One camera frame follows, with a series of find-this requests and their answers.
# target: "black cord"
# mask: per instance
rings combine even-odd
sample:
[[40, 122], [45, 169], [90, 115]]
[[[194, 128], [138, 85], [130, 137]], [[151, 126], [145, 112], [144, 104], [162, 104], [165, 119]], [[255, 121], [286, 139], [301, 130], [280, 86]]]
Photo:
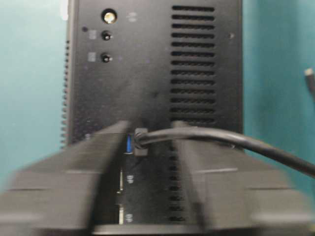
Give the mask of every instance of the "black cord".
[[234, 144], [242, 148], [257, 152], [286, 166], [289, 166], [299, 172], [315, 178], [315, 165], [302, 160], [286, 151], [275, 148], [257, 139], [247, 137], [231, 131], [199, 128], [199, 127], [183, 127], [163, 129], [150, 133], [135, 134], [134, 140], [137, 148], [145, 148], [145, 145], [174, 139], [193, 139], [193, 140], [215, 140]]

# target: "metal plate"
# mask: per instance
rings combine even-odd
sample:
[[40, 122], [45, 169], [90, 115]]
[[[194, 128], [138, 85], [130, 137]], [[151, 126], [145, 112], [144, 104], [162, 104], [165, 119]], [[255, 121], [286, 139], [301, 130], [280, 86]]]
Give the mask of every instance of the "metal plate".
[[70, 1], [68, 33], [68, 144], [122, 119], [242, 132], [240, 0]]

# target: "ventilation grille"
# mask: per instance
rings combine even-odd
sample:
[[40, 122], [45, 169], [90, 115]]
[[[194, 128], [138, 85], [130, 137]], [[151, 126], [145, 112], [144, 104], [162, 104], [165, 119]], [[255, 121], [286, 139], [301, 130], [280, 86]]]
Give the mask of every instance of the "ventilation grille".
[[181, 170], [175, 148], [169, 150], [169, 221], [174, 224], [185, 223], [184, 196], [181, 187]]
[[65, 70], [64, 70], [64, 89], [63, 89], [63, 110], [62, 110], [62, 134], [61, 137], [63, 138], [61, 140], [62, 146], [61, 148], [65, 148], [66, 143], [66, 136], [67, 136], [67, 96], [68, 96], [68, 72], [69, 72], [69, 52], [70, 52], [70, 42], [69, 40], [65, 43]]
[[216, 122], [215, 9], [172, 7], [170, 120], [213, 126]]

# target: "teal wall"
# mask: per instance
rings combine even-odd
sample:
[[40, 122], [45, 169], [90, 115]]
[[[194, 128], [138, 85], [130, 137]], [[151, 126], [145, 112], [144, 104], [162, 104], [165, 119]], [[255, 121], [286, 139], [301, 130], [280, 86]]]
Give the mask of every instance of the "teal wall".
[[[3, 186], [11, 171], [59, 150], [66, 23], [60, 0], [3, 1], [0, 15]], [[314, 15], [314, 0], [244, 0], [245, 133], [313, 162], [303, 71], [315, 68]], [[308, 177], [288, 172], [311, 194]]]
[[[315, 68], [315, 1], [244, 0], [243, 14], [245, 133], [315, 162], [314, 102], [304, 79]], [[313, 194], [309, 177], [287, 170]]]
[[60, 148], [66, 22], [60, 0], [0, 7], [0, 186]]

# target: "vent slot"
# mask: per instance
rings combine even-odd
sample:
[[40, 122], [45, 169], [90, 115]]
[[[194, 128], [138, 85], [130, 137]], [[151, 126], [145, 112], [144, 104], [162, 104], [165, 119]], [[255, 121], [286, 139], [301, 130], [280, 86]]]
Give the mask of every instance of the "vent slot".
[[203, 6], [173, 6], [174, 11], [205, 11], [214, 12], [214, 7], [203, 7]]
[[215, 85], [216, 82], [211, 80], [181, 80], [174, 79], [171, 80], [171, 84], [173, 85]]
[[171, 89], [171, 93], [173, 94], [194, 94], [194, 95], [209, 95], [209, 94], [215, 94], [216, 92], [214, 90], [198, 90], [198, 89], [180, 89], [180, 88], [174, 88]]
[[212, 22], [215, 17], [209, 12], [215, 9], [178, 5], [172, 9], [171, 38], [174, 41], [171, 46], [175, 50], [171, 52], [174, 58], [170, 70], [173, 75], [170, 80], [170, 121], [181, 120], [192, 125], [213, 126], [216, 122], [212, 116], [216, 112], [214, 104], [217, 93], [217, 87], [213, 87], [217, 74], [216, 25]]
[[192, 15], [172, 15], [174, 20], [188, 20], [188, 21], [214, 21], [213, 16], [192, 16]]
[[170, 206], [169, 210], [170, 211], [184, 211], [185, 209], [182, 206]]
[[184, 114], [213, 114], [213, 109], [189, 109], [189, 108], [171, 108], [171, 113], [184, 113]]
[[171, 121], [183, 121], [183, 122], [187, 122], [188, 124], [203, 124], [203, 125], [207, 125], [207, 124], [214, 124], [216, 122], [215, 119], [213, 118], [205, 118], [205, 119], [201, 119], [201, 118], [171, 118]]
[[170, 156], [169, 160], [170, 161], [178, 161], [178, 158], [177, 158], [177, 156]]
[[187, 48], [214, 48], [214, 43], [183, 43], [183, 42], [173, 42], [173, 47], [187, 47]]
[[199, 70], [172, 70], [172, 75], [188, 75], [188, 76], [211, 76], [215, 73], [213, 71], [199, 71]]
[[181, 217], [181, 216], [171, 216], [169, 218], [170, 221], [175, 221], [175, 222], [182, 222], [185, 221], [185, 218]]
[[63, 139], [61, 140], [61, 143], [63, 144], [61, 148], [64, 148], [64, 144], [66, 143], [65, 137], [67, 137], [67, 126], [66, 126], [66, 119], [67, 119], [67, 93], [68, 93], [68, 67], [69, 67], [69, 50], [70, 50], [70, 41], [67, 40], [65, 42], [65, 71], [64, 71], [64, 89], [63, 89], [63, 108], [62, 108], [62, 133], [61, 137]]
[[178, 171], [177, 166], [170, 166], [168, 169], [169, 171], [174, 171], [174, 172]]
[[169, 180], [171, 180], [171, 181], [180, 181], [181, 179], [178, 176], [170, 176]]
[[171, 196], [169, 199], [170, 199], [170, 201], [178, 202], [178, 201], [182, 201], [183, 197], [182, 196]]
[[171, 103], [215, 104], [215, 99], [172, 98]]
[[201, 58], [213, 58], [214, 53], [201, 53], [201, 52], [172, 52], [174, 57], [201, 57]]
[[174, 29], [189, 29], [189, 30], [213, 30], [212, 25], [189, 25], [189, 24], [172, 24]]
[[169, 191], [173, 191], [173, 192], [177, 192], [179, 191], [181, 188], [179, 186], [170, 186], [169, 187]]
[[180, 66], [214, 66], [214, 62], [209, 61], [181, 61], [181, 60], [174, 60], [172, 61], [172, 65], [180, 65]]
[[214, 34], [172, 33], [173, 38], [214, 38]]

